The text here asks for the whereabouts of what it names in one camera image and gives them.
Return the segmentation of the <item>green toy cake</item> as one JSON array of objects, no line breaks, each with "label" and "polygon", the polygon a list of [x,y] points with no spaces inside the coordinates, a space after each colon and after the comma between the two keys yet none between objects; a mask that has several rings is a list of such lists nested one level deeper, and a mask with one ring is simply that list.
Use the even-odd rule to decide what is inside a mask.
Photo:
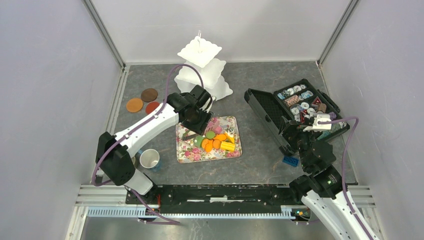
[{"label": "green toy cake", "polygon": [[194,144],[194,146],[196,147],[196,148],[203,148],[202,147],[202,142],[203,142],[203,140],[205,139],[205,137],[204,136],[202,136],[202,135],[197,135],[195,138],[194,138],[194,140],[193,140],[193,144]]}]

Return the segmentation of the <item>pink toy cake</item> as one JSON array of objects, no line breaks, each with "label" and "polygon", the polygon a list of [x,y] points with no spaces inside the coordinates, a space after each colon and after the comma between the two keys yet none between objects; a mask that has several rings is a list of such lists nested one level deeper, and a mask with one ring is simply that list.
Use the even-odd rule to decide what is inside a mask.
[{"label": "pink toy cake", "polygon": [[213,128],[213,130],[212,130],[216,135],[219,135],[219,134],[222,134],[222,132],[223,132],[223,128],[220,126],[220,125],[218,125],[218,126],[216,126],[215,128]]}]

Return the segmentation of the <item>yellow toy cake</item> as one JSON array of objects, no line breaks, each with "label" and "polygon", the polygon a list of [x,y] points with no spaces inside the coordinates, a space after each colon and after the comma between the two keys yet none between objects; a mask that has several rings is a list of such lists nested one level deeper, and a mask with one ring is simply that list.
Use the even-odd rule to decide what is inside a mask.
[{"label": "yellow toy cake", "polygon": [[232,142],[222,141],[220,144],[220,149],[233,152],[236,149],[236,145]]}]

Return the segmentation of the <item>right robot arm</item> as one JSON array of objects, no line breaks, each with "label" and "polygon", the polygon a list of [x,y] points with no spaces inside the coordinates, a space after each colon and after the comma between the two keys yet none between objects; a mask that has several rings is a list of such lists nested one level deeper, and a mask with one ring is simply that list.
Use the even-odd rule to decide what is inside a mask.
[{"label": "right robot arm", "polygon": [[333,147],[324,140],[313,139],[314,132],[329,131],[332,126],[354,121],[351,138],[359,118],[349,116],[332,119],[326,113],[312,114],[311,121],[301,125],[295,120],[284,120],[280,133],[288,133],[296,142],[304,175],[289,184],[289,199],[295,204],[304,204],[337,240],[377,240],[365,217],[353,200],[345,180],[345,171],[337,171]]}]

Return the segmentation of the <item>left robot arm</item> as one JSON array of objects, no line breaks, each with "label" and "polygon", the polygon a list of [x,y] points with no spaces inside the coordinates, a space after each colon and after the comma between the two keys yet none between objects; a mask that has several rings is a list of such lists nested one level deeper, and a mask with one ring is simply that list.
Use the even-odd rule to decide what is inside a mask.
[{"label": "left robot arm", "polygon": [[190,92],[169,94],[152,113],[132,126],[115,134],[106,131],[100,135],[95,169],[101,169],[116,186],[135,190],[145,204],[153,203],[157,198],[155,184],[136,170],[132,158],[146,143],[178,124],[203,134],[213,116],[211,108],[215,100],[200,85]]}]

